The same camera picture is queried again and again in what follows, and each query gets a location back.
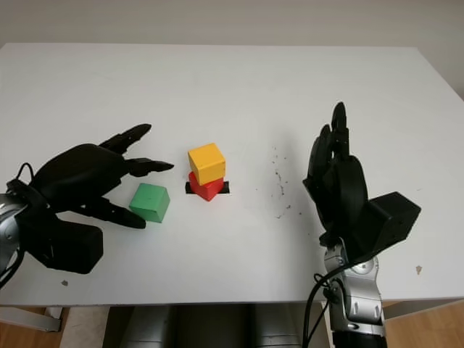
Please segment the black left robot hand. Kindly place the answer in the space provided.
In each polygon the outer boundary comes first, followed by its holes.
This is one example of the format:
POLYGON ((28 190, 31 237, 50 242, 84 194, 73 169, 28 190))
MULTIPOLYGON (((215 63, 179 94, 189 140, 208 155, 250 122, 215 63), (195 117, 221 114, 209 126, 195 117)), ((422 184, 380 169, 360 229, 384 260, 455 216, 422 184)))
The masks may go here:
POLYGON ((128 147, 151 129, 136 125, 97 144, 81 144, 49 160, 30 182, 55 212, 72 211, 129 228, 143 229, 142 217, 104 197, 127 174, 144 177, 174 165, 148 158, 125 159, 128 147))

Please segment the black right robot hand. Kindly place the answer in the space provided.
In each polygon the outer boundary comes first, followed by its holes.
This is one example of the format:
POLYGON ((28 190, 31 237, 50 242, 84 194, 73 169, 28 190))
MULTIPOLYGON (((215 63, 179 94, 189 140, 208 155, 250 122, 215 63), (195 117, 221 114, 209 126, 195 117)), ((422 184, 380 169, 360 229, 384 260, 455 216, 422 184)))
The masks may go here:
POLYGON ((368 192, 362 165, 349 152, 347 115, 341 101, 334 107, 331 123, 322 127, 312 145, 303 185, 325 230, 320 245, 332 247, 347 241, 368 192))

